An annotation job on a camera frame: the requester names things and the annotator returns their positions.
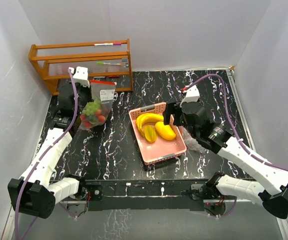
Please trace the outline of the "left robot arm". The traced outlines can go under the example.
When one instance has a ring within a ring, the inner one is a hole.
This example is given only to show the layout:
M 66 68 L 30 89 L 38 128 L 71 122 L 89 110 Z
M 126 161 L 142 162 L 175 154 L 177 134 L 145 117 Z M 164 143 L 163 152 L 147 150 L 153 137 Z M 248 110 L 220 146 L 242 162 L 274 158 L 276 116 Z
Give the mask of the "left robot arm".
M 15 216 L 23 213 L 46 219 L 65 198 L 80 200 L 86 196 L 81 177 L 69 175 L 55 183 L 50 179 L 81 124 L 83 107 L 91 99 L 90 86 L 67 82 L 60 87 L 57 109 L 39 152 L 20 178 L 8 184 Z

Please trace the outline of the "clear zip bag orange zipper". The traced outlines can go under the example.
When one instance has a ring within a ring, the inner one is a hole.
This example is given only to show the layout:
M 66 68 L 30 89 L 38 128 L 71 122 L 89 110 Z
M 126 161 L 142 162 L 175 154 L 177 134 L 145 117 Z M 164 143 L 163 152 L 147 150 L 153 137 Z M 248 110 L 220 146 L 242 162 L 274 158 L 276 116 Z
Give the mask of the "clear zip bag orange zipper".
M 106 122 L 114 102 L 116 85 L 116 82 L 90 80 L 92 98 L 81 111 L 81 129 L 88 130 Z

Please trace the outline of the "green grape bunch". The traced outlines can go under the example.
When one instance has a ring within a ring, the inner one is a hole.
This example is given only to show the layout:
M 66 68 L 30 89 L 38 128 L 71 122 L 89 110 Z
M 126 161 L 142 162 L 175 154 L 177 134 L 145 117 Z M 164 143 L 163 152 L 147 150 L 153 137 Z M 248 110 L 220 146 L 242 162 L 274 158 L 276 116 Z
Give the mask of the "green grape bunch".
M 96 115 L 98 110 L 101 109 L 101 101 L 96 99 L 92 102 L 88 102 L 83 109 L 83 114 L 87 117 Z

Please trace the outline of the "red strawberry bunch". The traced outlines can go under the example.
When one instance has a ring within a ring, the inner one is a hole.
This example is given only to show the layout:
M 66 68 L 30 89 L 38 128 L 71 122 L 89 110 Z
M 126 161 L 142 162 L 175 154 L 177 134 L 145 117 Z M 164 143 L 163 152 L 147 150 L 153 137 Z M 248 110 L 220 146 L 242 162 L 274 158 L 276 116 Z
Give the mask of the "red strawberry bunch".
M 82 122 L 81 125 L 85 129 L 91 129 L 92 127 L 102 125 L 106 121 L 106 117 L 102 114 L 100 109 L 89 116 L 82 113 L 80 119 Z

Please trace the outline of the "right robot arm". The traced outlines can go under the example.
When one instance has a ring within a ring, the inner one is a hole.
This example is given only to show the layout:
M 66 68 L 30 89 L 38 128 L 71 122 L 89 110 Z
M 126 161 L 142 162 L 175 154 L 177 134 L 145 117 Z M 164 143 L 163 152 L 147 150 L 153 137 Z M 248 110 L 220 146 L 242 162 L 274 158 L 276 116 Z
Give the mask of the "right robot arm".
M 168 103 L 163 117 L 166 124 L 174 118 L 173 124 L 184 127 L 203 148 L 233 162 L 254 179 L 243 180 L 217 172 L 191 194 L 214 199 L 234 196 L 262 205 L 279 219 L 288 217 L 288 171 L 261 160 L 231 130 L 210 120 L 198 102 Z

